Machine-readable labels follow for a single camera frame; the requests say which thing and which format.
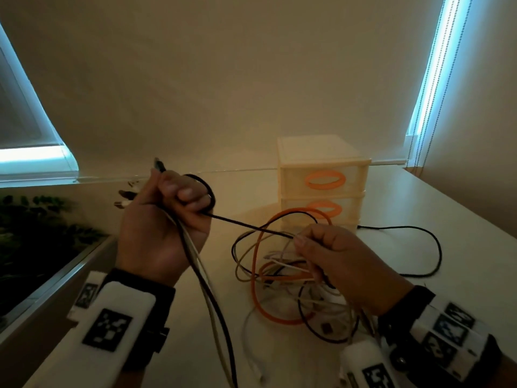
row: black wrist strap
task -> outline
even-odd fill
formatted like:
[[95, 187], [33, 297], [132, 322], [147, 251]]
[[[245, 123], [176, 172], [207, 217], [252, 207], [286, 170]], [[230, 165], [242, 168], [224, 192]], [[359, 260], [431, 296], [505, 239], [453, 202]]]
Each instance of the black wrist strap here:
[[[495, 338], [485, 333], [486, 341], [481, 347], [481, 352], [478, 353], [480, 357], [466, 378], [464, 374], [461, 376], [456, 373], [451, 359], [455, 359], [454, 357], [461, 352], [470, 352], [469, 347], [463, 347], [463, 341], [468, 335], [477, 335], [472, 331], [477, 320], [457, 305], [449, 301], [444, 302], [439, 297], [435, 300], [435, 297], [436, 295], [429, 289], [415, 286], [389, 312], [379, 317], [379, 333], [386, 338], [388, 344], [396, 345], [390, 355], [391, 363], [395, 369], [407, 372], [407, 377], [418, 388], [482, 387], [494, 375], [501, 362], [501, 351]], [[450, 312], [451, 310], [463, 314], [454, 314]], [[419, 324], [415, 323], [417, 320], [420, 322], [422, 319], [429, 319], [430, 313], [437, 316], [436, 324], [430, 327], [423, 339], [417, 335], [416, 337], [419, 338], [417, 340], [412, 334], [412, 328], [416, 327], [414, 324]], [[453, 343], [451, 340], [454, 341], [454, 336], [447, 337], [447, 333], [449, 335], [452, 333], [444, 331], [444, 326], [456, 327], [459, 332], [465, 332], [465, 334], [462, 335], [461, 340]]]
[[156, 303], [152, 307], [122, 369], [124, 371], [143, 370], [151, 361], [152, 354], [160, 352], [165, 343], [169, 329], [164, 326], [169, 316], [169, 310], [176, 290], [173, 287], [144, 279], [118, 268], [113, 268], [106, 275], [101, 289], [108, 282], [119, 282], [124, 286], [151, 293], [156, 297]]

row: window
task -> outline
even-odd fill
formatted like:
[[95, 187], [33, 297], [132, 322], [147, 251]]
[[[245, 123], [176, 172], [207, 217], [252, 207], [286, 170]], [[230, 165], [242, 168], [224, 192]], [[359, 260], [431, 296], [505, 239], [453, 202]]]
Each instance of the window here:
[[472, 0], [443, 0], [442, 12], [406, 136], [408, 168], [423, 168], [438, 124]]
[[78, 174], [0, 26], [0, 188], [71, 183]]

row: black and white square marker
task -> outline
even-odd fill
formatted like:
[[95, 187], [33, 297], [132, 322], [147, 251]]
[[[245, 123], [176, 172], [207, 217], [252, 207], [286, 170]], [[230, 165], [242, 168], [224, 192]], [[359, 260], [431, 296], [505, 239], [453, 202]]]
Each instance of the black and white square marker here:
[[75, 306], [88, 309], [98, 288], [99, 285], [95, 285], [94, 283], [86, 283], [81, 291], [81, 294], [79, 294], [77, 301], [75, 301]]
[[453, 346], [432, 332], [427, 332], [422, 341], [422, 346], [434, 357], [436, 363], [443, 368], [447, 368], [450, 365], [457, 352]]
[[133, 317], [113, 310], [102, 309], [94, 325], [83, 339], [83, 344], [114, 352]]
[[365, 375], [366, 382], [370, 388], [395, 388], [384, 364], [363, 369], [362, 374]]
[[440, 317], [438, 317], [433, 326], [433, 330], [458, 346], [463, 344], [467, 334], [469, 333], [467, 328], [460, 325], [455, 320], [449, 319], [444, 314], [440, 314]]
[[460, 324], [470, 329], [472, 329], [474, 323], [476, 322], [474, 317], [453, 303], [449, 303], [449, 305], [447, 305], [447, 308], [445, 308], [445, 314], [448, 315], [451, 319], [458, 321]]

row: hand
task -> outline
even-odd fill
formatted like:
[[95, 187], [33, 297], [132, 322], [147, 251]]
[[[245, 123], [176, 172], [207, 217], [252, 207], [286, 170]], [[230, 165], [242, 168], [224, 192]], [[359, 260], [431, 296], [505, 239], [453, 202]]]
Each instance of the hand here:
[[156, 206], [175, 212], [201, 251], [211, 218], [199, 211], [210, 204], [205, 186], [173, 171], [151, 170], [142, 191], [126, 207], [115, 266], [131, 274], [174, 286], [189, 267], [176, 225]]
[[389, 311], [413, 288], [350, 231], [312, 224], [294, 238], [316, 281], [330, 282], [355, 308], [375, 316]]

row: forearm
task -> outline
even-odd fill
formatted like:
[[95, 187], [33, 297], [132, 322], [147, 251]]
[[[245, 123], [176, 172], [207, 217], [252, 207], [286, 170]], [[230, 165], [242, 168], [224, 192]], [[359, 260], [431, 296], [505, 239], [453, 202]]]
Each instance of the forearm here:
[[121, 372], [113, 388], [140, 388], [144, 379], [144, 370]]
[[494, 377], [485, 385], [485, 388], [499, 388], [503, 386], [517, 386], [517, 364], [507, 356], [502, 356]]

